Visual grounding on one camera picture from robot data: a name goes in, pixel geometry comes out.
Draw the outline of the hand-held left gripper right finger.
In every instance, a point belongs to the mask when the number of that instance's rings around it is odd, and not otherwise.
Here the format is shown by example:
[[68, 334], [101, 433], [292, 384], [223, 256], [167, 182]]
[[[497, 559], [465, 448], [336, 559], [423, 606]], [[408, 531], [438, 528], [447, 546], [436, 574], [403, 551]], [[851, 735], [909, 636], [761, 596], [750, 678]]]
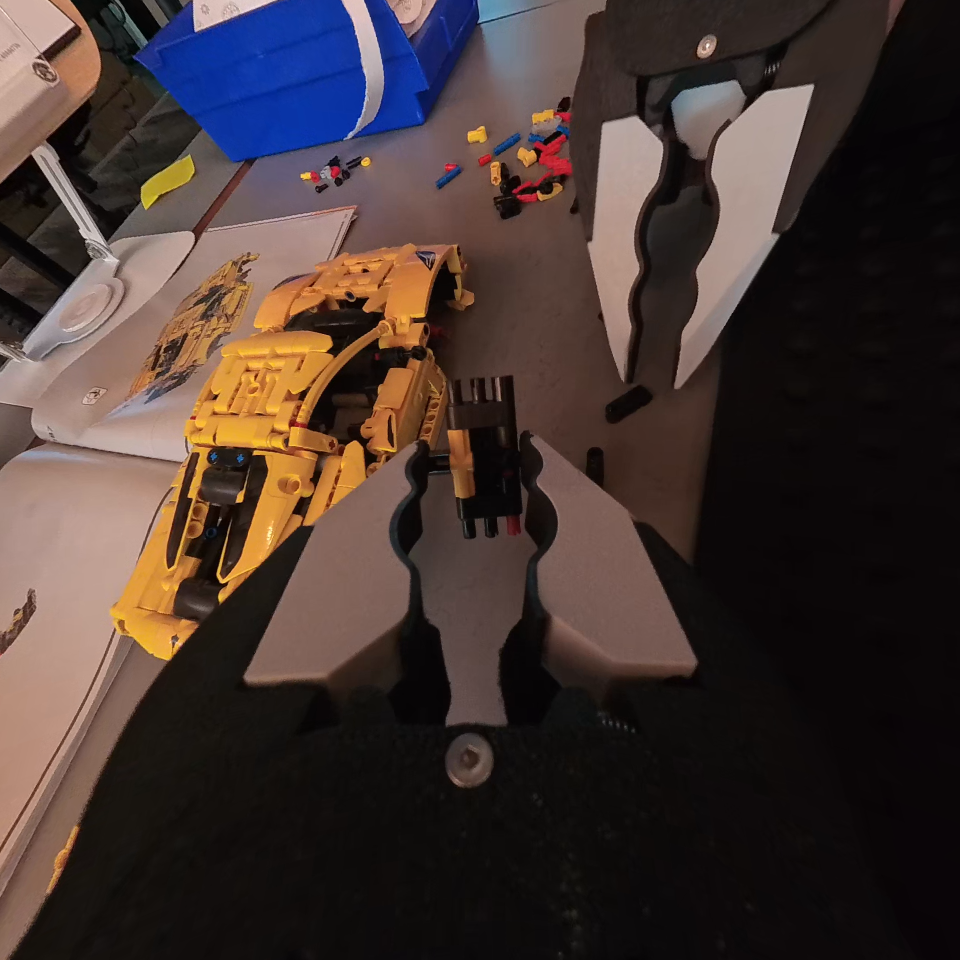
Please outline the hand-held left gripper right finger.
[[508, 724], [539, 724], [561, 689], [603, 707], [635, 683], [692, 677], [697, 656], [630, 512], [542, 437], [524, 432], [519, 455], [534, 554], [500, 652]]

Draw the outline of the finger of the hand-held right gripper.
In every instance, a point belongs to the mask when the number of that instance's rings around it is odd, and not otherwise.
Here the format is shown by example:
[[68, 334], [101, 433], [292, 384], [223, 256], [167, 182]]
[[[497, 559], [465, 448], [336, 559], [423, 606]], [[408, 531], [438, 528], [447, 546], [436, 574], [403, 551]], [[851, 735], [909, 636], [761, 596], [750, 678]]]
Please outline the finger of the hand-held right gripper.
[[707, 173], [718, 220], [695, 272], [697, 300], [680, 334], [676, 389], [707, 358], [779, 238], [774, 223], [813, 90], [807, 83], [764, 92], [715, 139]]
[[601, 130], [592, 234], [588, 253], [618, 375], [632, 380], [637, 333], [633, 297], [642, 274], [642, 212], [662, 172], [665, 145], [639, 116], [606, 121]]

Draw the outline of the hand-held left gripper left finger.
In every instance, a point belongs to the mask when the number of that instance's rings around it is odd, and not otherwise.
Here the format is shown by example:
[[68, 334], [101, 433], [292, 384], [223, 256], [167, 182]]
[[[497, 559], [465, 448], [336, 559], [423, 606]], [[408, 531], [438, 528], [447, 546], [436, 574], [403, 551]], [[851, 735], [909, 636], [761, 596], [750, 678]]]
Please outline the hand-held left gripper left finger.
[[427, 444], [413, 442], [312, 525], [247, 686], [320, 688], [337, 708], [374, 689], [402, 722], [446, 721], [450, 680], [410, 557], [429, 469]]

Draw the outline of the large pile of toy bricks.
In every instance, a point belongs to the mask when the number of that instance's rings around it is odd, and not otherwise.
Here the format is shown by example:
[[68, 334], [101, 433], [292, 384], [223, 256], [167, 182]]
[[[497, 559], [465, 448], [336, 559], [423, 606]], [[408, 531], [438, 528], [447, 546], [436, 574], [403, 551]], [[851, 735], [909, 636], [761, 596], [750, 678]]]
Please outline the large pile of toy bricks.
[[465, 114], [457, 149], [428, 169], [434, 192], [474, 176], [484, 199], [501, 222], [562, 198], [572, 184], [571, 114], [573, 98], [499, 121], [487, 106]]

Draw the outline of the small black yellow brick assembly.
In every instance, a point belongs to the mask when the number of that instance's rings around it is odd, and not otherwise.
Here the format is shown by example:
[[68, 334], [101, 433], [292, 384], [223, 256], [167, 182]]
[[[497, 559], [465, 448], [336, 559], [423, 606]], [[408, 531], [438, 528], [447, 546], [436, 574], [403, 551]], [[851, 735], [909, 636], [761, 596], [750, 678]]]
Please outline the small black yellow brick assembly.
[[462, 382], [447, 384], [449, 469], [462, 534], [498, 535], [504, 519], [507, 533], [522, 532], [522, 480], [516, 420], [514, 378], [510, 375], [471, 378], [469, 396]]

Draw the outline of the yellow toy brick car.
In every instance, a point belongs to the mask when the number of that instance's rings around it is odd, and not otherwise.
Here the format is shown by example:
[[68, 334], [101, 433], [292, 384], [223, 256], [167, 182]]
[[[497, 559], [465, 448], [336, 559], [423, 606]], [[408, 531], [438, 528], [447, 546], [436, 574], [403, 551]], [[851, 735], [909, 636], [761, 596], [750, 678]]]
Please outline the yellow toy brick car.
[[170, 660], [298, 529], [416, 441], [436, 450], [448, 379], [429, 345], [464, 310], [458, 244], [339, 255], [277, 285], [224, 346], [186, 422], [189, 453], [111, 608]]

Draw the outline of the building instruction booklet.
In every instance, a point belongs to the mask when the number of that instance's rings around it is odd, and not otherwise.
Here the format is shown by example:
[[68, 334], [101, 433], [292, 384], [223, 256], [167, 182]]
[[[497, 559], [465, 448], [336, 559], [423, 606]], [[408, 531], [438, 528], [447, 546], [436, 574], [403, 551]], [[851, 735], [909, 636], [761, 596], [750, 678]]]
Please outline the building instruction booklet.
[[355, 207], [114, 244], [119, 306], [95, 332], [2, 371], [42, 445], [2, 467], [2, 888], [131, 642], [119, 598], [185, 457], [185, 423], [222, 344], [263, 298], [339, 252]]

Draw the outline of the small cluster of toy bricks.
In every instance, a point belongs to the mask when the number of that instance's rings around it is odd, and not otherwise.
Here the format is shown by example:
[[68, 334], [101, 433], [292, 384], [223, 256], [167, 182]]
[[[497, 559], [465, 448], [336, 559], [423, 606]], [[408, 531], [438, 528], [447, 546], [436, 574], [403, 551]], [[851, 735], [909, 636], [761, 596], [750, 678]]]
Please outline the small cluster of toy bricks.
[[303, 183], [311, 186], [317, 194], [323, 194], [331, 187], [342, 186], [352, 177], [354, 170], [370, 167], [371, 163], [372, 160], [367, 155], [358, 155], [346, 161], [334, 155], [320, 169], [302, 172], [299, 178]]

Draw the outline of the grey desk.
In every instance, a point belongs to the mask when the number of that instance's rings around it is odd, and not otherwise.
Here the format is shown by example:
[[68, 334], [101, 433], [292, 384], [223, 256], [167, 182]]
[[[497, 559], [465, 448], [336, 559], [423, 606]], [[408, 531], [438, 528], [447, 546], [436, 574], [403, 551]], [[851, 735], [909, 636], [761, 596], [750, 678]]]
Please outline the grey desk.
[[[534, 111], [572, 93], [582, 58], [586, 18], [602, 2], [509, 2], [510, 16], [482, 21], [428, 122], [370, 138], [349, 150], [371, 156], [335, 207], [356, 205], [343, 247], [354, 253], [411, 241], [458, 242], [468, 264], [474, 308], [451, 320], [451, 378], [515, 377], [520, 429], [542, 436], [578, 469], [589, 448], [606, 451], [606, 484], [637, 518], [648, 522], [690, 559], [709, 449], [718, 360], [711, 356], [679, 392], [660, 394], [619, 425], [604, 408], [621, 383], [598, 321], [590, 258], [570, 191], [539, 210], [501, 222], [492, 210], [489, 173], [477, 169], [466, 131], [486, 124], [497, 144]], [[248, 168], [221, 158], [204, 136], [196, 144], [195, 179], [183, 190], [137, 212], [128, 234], [207, 232], [238, 223], [320, 210], [298, 174], [340, 150], [301, 150], [259, 159]], [[445, 162], [463, 173], [438, 191]], [[533, 543], [526, 535], [483, 534], [466, 541], [457, 524], [449, 477], [431, 480], [422, 501], [424, 533], [414, 548], [427, 618], [440, 631], [451, 682], [448, 724], [505, 721], [498, 692], [498, 650], [521, 615], [521, 578]], [[54, 868], [105, 762], [127, 721], [163, 666], [128, 639], [123, 659], [98, 710], [88, 721], [70, 767], [30, 838], [2, 894], [2, 958], [35, 918]]]

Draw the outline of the yellow tape strip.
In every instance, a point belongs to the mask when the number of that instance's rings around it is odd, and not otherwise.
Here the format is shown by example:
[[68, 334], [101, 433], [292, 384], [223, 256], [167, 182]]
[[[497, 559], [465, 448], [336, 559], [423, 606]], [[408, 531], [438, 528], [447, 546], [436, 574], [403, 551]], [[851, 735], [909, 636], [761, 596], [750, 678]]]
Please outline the yellow tape strip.
[[160, 198], [189, 184], [195, 174], [193, 157], [187, 154], [151, 176], [140, 188], [143, 209], [150, 210]]

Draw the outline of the printed instruction sheet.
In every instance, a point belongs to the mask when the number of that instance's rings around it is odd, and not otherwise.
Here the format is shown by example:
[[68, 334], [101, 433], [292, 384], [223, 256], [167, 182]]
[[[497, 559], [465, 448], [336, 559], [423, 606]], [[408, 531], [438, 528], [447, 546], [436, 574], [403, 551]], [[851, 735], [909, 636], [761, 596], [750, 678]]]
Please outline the printed instruction sheet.
[[21, 76], [53, 81], [51, 63], [82, 34], [54, 2], [1, 2], [1, 90]]

